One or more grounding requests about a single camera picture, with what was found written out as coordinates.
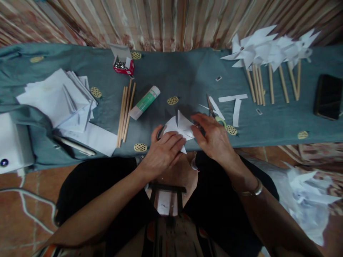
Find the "scissors handle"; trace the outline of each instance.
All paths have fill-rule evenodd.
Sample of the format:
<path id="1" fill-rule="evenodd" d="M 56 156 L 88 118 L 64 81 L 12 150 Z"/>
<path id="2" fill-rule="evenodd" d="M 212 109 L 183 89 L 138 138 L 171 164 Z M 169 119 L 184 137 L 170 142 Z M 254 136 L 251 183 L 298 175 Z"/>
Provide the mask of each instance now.
<path id="1" fill-rule="evenodd" d="M 222 118 L 220 118 L 219 116 L 216 116 L 216 117 L 215 117 L 215 120 L 216 120 L 217 122 L 219 122 L 219 123 L 220 123 L 220 121 L 221 121 L 221 122 L 223 123 L 223 126 L 226 127 L 225 121 L 224 121 Z"/>

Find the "green glue stick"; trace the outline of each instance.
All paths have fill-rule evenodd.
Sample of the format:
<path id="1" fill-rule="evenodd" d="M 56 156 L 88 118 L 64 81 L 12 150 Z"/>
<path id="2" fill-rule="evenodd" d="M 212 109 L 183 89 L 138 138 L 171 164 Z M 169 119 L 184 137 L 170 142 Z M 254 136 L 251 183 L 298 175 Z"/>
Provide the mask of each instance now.
<path id="1" fill-rule="evenodd" d="M 131 109 L 129 115 L 134 119 L 137 120 L 142 113 L 151 105 L 151 103 L 160 95 L 160 90 L 153 86 L 149 92 L 143 96 L 143 98 L 136 104 L 135 107 Z"/>

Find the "white pen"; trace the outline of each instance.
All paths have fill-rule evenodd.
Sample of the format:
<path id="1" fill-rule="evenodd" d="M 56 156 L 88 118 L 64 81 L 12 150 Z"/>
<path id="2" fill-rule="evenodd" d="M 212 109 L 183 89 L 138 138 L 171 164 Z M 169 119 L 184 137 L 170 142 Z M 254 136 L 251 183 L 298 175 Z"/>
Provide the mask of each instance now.
<path id="1" fill-rule="evenodd" d="M 94 152 L 94 151 L 92 151 L 92 150 L 89 150 L 89 149 L 87 149 L 86 147 L 83 147 L 83 146 L 81 146 L 81 145 L 78 145 L 78 144 L 76 144 L 76 143 L 74 143 L 74 142 L 71 142 L 71 141 L 69 141 L 69 140 L 67 140 L 67 139 L 65 139 L 65 138 L 63 138 L 63 137 L 59 137 L 59 136 L 55 136 L 55 135 L 54 135 L 54 138 L 55 138 L 56 140 L 58 140 L 58 141 L 64 143 L 64 144 L 66 144 L 66 145 L 72 147 L 72 148 L 75 148 L 75 149 L 79 150 L 81 153 L 83 153 L 83 154 L 85 154 L 85 155 L 88 155 L 88 156 L 94 156 L 94 155 L 96 155 L 96 152 Z"/>

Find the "curtain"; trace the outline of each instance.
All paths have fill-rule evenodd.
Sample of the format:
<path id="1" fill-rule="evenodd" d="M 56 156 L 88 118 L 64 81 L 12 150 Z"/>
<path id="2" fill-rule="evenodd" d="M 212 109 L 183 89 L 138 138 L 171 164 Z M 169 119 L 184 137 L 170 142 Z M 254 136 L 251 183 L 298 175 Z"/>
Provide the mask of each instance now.
<path id="1" fill-rule="evenodd" d="M 0 0 L 0 45 L 50 42 L 139 51 L 230 48 L 232 37 L 321 31 L 313 45 L 342 42 L 341 0 Z"/>

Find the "smartphone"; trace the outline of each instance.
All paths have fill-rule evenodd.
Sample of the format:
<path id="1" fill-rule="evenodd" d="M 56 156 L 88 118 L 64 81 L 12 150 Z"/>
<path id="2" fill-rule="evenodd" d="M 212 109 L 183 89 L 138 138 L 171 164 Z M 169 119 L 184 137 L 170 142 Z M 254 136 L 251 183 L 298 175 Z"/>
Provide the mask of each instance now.
<path id="1" fill-rule="evenodd" d="M 314 114 L 329 120 L 338 120 L 342 90 L 342 79 L 327 74 L 320 75 L 314 104 Z"/>

